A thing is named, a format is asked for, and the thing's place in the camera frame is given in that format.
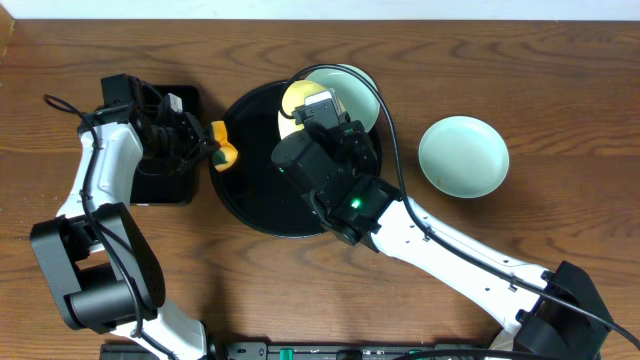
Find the black round plate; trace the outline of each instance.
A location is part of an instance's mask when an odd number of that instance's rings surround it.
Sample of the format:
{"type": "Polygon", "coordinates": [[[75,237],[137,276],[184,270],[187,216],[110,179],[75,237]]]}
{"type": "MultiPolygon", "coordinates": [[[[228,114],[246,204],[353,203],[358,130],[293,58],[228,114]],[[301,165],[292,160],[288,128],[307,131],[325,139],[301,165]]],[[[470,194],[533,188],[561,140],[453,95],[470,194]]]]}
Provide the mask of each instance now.
{"type": "MultiPolygon", "coordinates": [[[[211,182],[225,206],[238,219],[263,233],[305,237],[324,232],[320,221],[271,162],[280,141],[278,104],[284,81],[263,85],[229,108],[223,120],[229,142],[238,150],[236,163],[218,173],[209,158],[211,182]]],[[[380,138],[369,132],[382,161],[380,138]]]]}

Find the white arm segment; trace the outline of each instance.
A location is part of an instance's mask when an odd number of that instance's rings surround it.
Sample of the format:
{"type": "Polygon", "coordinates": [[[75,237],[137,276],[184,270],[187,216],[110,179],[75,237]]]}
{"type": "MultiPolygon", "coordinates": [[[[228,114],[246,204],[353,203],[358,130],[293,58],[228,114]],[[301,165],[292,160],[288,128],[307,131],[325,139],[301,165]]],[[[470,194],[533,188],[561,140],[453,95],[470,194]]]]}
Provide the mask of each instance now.
{"type": "MultiPolygon", "coordinates": [[[[142,144],[131,124],[110,123],[97,126],[96,132],[100,138],[101,149],[98,153],[93,175],[91,177],[89,194],[92,196],[89,210],[95,211],[100,205],[124,203],[129,206],[133,175],[138,162],[142,159],[142,144]]],[[[62,205],[56,216],[72,218],[84,215],[80,190],[89,167],[89,159],[93,153],[93,137],[89,131],[80,137],[82,142],[82,158],[76,179],[69,198],[62,205]]],[[[91,252],[103,250],[102,244],[91,247],[91,252]]],[[[160,359],[167,356],[142,338],[131,338],[131,331],[136,322],[122,324],[112,331],[112,334],[127,337],[160,359]]],[[[176,305],[166,300],[158,309],[158,316],[154,320],[143,322],[143,331],[155,344],[172,352],[179,359],[195,360],[207,354],[207,340],[204,326],[180,311],[176,305]]]]}
{"type": "MultiPolygon", "coordinates": [[[[133,175],[142,159],[142,144],[131,124],[109,123],[95,127],[100,138],[101,149],[98,154],[89,194],[92,199],[89,210],[95,211],[103,204],[124,203],[127,207],[131,200],[133,175]]],[[[93,153],[93,137],[87,131],[80,137],[82,158],[73,188],[56,216],[72,218],[84,215],[80,190],[84,175],[89,167],[89,159],[93,153]]]]}
{"type": "MultiPolygon", "coordinates": [[[[135,327],[136,322],[133,321],[118,326],[111,333],[135,341],[161,360],[168,359],[142,338],[132,338],[130,334],[135,327]]],[[[144,321],[143,329],[156,344],[173,353],[178,360],[197,360],[207,354],[207,337],[202,323],[189,318],[168,299],[158,309],[157,318],[144,321]]]]}
{"type": "MultiPolygon", "coordinates": [[[[434,218],[413,199],[409,201],[416,215],[444,241],[502,272],[540,288],[546,287],[547,283],[541,278],[546,269],[542,266],[501,254],[434,218]]],[[[512,334],[520,329],[516,321],[518,311],[531,311],[539,298],[524,289],[511,289],[509,282],[460,259],[433,240],[425,241],[401,201],[392,202],[378,223],[381,228],[371,237],[381,252],[415,265],[459,291],[512,334]]]]}

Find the cable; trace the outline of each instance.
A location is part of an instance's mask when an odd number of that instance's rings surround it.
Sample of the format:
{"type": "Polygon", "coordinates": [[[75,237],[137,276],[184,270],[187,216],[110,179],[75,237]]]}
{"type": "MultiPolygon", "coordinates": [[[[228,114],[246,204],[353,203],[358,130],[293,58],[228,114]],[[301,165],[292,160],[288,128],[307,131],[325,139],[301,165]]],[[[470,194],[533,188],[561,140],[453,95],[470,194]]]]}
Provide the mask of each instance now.
{"type": "Polygon", "coordinates": [[[87,119],[87,117],[83,113],[81,113],[78,109],[73,107],[68,102],[49,94],[44,95],[44,101],[49,106],[57,110],[78,115],[80,119],[82,119],[82,123],[85,124],[85,126],[87,126],[89,128],[89,131],[91,132],[91,136],[93,138],[93,151],[91,152],[91,158],[89,159],[89,166],[87,167],[87,172],[85,173],[84,180],[82,182],[82,190],[80,190],[80,197],[82,199],[82,210],[84,211],[84,215],[87,218],[87,222],[89,223],[91,230],[94,232],[94,234],[96,234],[96,236],[98,237],[98,240],[100,241],[102,246],[104,246],[104,249],[107,251],[107,254],[113,260],[114,264],[116,265],[116,268],[118,269],[120,274],[122,274],[122,277],[124,278],[124,281],[127,284],[127,288],[129,289],[129,293],[131,294],[131,297],[133,299],[133,308],[134,308],[135,317],[136,317],[136,327],[131,332],[131,337],[138,338],[142,334],[142,311],[141,311],[140,300],[138,298],[137,289],[135,288],[134,281],[131,278],[131,276],[129,276],[129,272],[124,267],[124,264],[122,263],[122,260],[116,253],[115,249],[104,238],[104,234],[98,228],[97,222],[93,218],[93,216],[91,215],[91,211],[89,210],[88,202],[91,199],[91,195],[88,193],[88,190],[90,187],[91,175],[93,174],[96,161],[98,160],[98,152],[100,151],[100,148],[101,148],[100,138],[98,137],[96,129],[94,128],[93,124],[89,121],[89,119],[87,119]]]}
{"type": "MultiPolygon", "coordinates": [[[[384,102],[384,99],[382,98],[382,95],[380,95],[380,93],[378,92],[378,90],[371,85],[371,83],[369,83],[369,81],[367,81],[367,79],[365,79],[362,75],[360,75],[358,72],[354,71],[353,69],[350,69],[346,66],[342,66],[342,65],[336,65],[336,64],[317,64],[317,65],[312,65],[309,67],[306,67],[300,71],[298,71],[295,75],[293,75],[293,77],[291,77],[289,80],[287,80],[287,82],[284,84],[284,88],[282,89],[282,97],[284,97],[284,94],[286,93],[287,89],[289,88],[289,86],[291,86],[291,84],[293,84],[297,79],[299,79],[301,76],[306,75],[312,71],[318,70],[318,69],[333,69],[333,70],[340,70],[343,72],[346,72],[347,74],[350,74],[351,76],[355,77],[356,79],[358,79],[362,84],[364,84],[367,89],[369,89],[369,91],[371,91],[371,93],[375,96],[375,98],[378,100],[378,102],[380,103],[380,107],[382,108],[382,111],[384,112],[384,115],[387,119],[387,123],[389,124],[389,132],[391,133],[391,140],[393,143],[393,151],[395,153],[395,160],[396,160],[396,172],[397,172],[397,176],[398,176],[398,187],[400,188],[400,193],[402,195],[402,202],[404,203],[405,208],[407,209],[407,213],[409,214],[409,217],[411,218],[411,220],[416,224],[416,226],[422,230],[422,232],[425,234],[425,237],[435,241],[438,245],[442,246],[444,249],[446,249],[447,251],[451,252],[452,254],[460,257],[461,259],[477,266],[478,268],[494,275],[497,276],[498,278],[509,282],[510,284],[514,285],[514,286],[520,286],[521,288],[530,291],[546,300],[555,302],[559,305],[562,305],[570,310],[573,310],[579,314],[582,314],[584,316],[587,316],[601,324],[603,324],[604,326],[615,330],[616,332],[618,332],[620,335],[622,335],[625,339],[629,340],[638,350],[640,350],[640,340],[638,340],[638,338],[636,338],[635,336],[633,336],[629,331],[627,331],[625,328],[623,328],[622,326],[614,323],[614,322],[610,322],[607,321],[601,317],[599,317],[598,315],[595,315],[587,310],[584,310],[578,306],[575,306],[565,300],[562,300],[556,296],[553,295],[549,295],[547,293],[544,292],[544,289],[540,289],[535,285],[529,284],[526,281],[516,277],[516,276],[512,276],[509,275],[507,273],[504,273],[496,268],[491,267],[490,265],[487,265],[485,263],[483,263],[482,261],[466,254],[465,252],[459,250],[458,248],[456,248],[455,246],[449,244],[448,242],[446,242],[445,240],[443,240],[442,238],[440,238],[434,231],[433,229],[431,229],[430,227],[425,226],[425,224],[420,220],[420,218],[415,214],[415,212],[413,211],[413,208],[411,207],[411,204],[409,203],[409,197],[407,196],[407,190],[405,188],[405,184],[404,184],[404,176],[402,173],[402,162],[400,159],[400,147],[398,145],[398,138],[396,136],[396,130],[395,127],[393,125],[393,120],[391,117],[391,114],[389,112],[389,109],[387,107],[387,104],[384,102]]],[[[280,106],[279,106],[279,111],[280,113],[287,119],[293,119],[293,116],[287,115],[284,112],[284,109],[282,107],[282,101],[280,102],[280,106]]]]}
{"type": "Polygon", "coordinates": [[[488,350],[488,349],[442,349],[442,350],[425,350],[415,352],[413,354],[402,355],[393,360],[420,360],[430,359],[438,357],[463,357],[470,356],[473,358],[485,358],[492,357],[498,359],[511,359],[511,360],[568,360],[550,358],[548,356],[542,356],[531,353],[524,353],[520,351],[504,351],[504,350],[488,350]]]}

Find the light green bowl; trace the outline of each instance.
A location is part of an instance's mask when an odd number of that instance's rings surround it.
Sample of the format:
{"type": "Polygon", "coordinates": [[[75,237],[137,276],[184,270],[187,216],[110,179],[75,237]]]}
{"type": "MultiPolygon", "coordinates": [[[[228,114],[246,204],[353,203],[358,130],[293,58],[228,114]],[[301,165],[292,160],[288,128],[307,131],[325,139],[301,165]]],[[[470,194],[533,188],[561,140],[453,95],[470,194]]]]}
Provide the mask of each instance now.
{"type": "Polygon", "coordinates": [[[439,190],[460,198],[494,191],[509,171],[509,150],[498,132],[468,116],[433,124],[418,149],[420,167],[439,190]]]}

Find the wooden table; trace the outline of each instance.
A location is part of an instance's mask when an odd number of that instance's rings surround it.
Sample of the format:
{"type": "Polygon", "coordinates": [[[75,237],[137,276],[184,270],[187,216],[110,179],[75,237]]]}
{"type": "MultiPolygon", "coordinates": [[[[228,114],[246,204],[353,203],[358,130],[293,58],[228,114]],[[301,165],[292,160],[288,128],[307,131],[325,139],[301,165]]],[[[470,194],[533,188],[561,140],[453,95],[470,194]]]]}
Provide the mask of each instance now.
{"type": "MultiPolygon", "coordinates": [[[[395,114],[411,196],[515,257],[593,278],[613,317],[640,334],[640,28],[634,23],[19,21],[0,66],[0,357],[95,359],[105,341],[62,322],[28,242],[51,219],[80,159],[78,119],[100,78],[127,72],[192,84],[207,120],[247,91],[313,63],[369,71],[395,114]],[[505,183],[460,200],[422,175],[435,121],[485,119],[511,152],[505,183]]],[[[394,181],[389,134],[384,178],[394,181]]],[[[412,266],[332,236],[281,239],[242,225],[205,166],[186,207],[133,208],[168,296],[224,341],[488,344],[499,327],[412,266]]],[[[607,360],[637,357],[611,335],[607,360]]]]}

